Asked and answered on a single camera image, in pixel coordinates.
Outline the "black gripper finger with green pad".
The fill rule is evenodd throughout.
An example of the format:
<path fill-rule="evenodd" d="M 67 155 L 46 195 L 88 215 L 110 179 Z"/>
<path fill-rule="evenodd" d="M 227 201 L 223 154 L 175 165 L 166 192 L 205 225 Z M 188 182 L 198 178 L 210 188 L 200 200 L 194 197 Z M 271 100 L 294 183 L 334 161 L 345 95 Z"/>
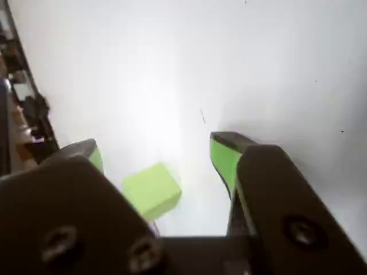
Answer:
<path fill-rule="evenodd" d="M 210 134 L 231 200 L 227 233 L 245 237 L 250 274 L 365 274 L 366 263 L 285 151 L 240 133 Z"/>
<path fill-rule="evenodd" d="M 1 178 L 2 274 L 161 274 L 160 242 L 75 155 Z"/>

